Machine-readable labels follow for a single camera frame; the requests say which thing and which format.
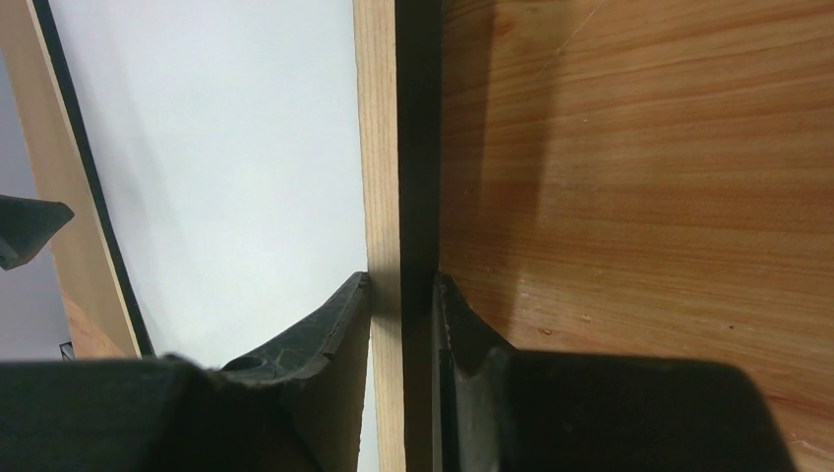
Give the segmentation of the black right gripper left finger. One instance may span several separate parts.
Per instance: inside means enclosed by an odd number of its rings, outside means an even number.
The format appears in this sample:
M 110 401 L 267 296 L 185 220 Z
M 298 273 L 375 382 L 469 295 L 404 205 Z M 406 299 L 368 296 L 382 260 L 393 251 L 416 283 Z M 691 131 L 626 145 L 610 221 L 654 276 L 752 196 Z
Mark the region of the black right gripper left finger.
M 175 355 L 5 363 L 5 471 L 353 471 L 370 335 L 369 276 L 204 369 Z

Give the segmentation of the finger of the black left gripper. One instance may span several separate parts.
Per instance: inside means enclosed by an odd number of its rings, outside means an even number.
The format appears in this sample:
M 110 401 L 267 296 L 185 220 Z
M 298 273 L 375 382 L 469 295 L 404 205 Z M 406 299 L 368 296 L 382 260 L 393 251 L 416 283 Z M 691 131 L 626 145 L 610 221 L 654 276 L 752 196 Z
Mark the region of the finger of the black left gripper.
M 1 196 L 1 268 L 30 262 L 75 214 L 65 204 Z

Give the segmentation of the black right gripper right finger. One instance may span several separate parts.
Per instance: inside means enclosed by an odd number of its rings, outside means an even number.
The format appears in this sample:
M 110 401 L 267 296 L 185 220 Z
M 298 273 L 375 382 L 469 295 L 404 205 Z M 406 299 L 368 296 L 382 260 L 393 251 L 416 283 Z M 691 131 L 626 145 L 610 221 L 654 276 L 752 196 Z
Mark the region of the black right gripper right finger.
M 681 358 L 524 350 L 433 287 L 437 471 L 792 471 L 738 368 Z

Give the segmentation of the light wooden picture frame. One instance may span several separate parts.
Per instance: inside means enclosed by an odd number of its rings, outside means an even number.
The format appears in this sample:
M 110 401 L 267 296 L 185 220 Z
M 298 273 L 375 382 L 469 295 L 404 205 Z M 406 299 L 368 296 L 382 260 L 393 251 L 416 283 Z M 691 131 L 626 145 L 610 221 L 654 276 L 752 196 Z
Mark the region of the light wooden picture frame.
M 95 180 L 84 127 L 49 1 L 1 5 L 1 49 L 15 99 L 36 200 L 75 214 L 43 247 L 51 253 L 68 323 L 71 360 L 158 358 L 121 267 Z M 371 452 L 382 471 L 432 467 L 431 383 L 415 381 L 405 322 L 426 314 L 409 295 L 404 221 L 411 181 L 403 162 L 407 114 L 437 111 L 439 2 L 350 1 L 355 22 L 360 151 L 369 276 L 370 335 L 357 467 Z

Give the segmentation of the autumn leaves photo print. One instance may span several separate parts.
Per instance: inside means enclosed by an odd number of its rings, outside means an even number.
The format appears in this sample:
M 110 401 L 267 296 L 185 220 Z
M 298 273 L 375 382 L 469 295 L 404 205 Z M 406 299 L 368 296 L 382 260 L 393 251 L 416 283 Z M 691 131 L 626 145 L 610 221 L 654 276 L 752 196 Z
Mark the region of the autumn leaves photo print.
M 150 347 L 218 368 L 368 266 L 350 1 L 49 1 Z

